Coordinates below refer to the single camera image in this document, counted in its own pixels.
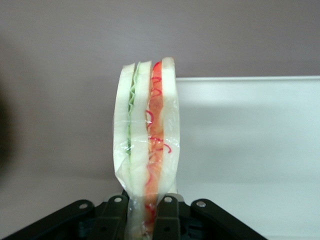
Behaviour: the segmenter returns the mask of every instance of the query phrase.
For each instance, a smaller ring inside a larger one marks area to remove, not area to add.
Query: plastic-wrapped sandwich
[[[127,191],[128,236],[150,238],[157,201],[175,190],[180,153],[179,102],[175,63],[165,57],[125,65],[114,109],[113,160]]]

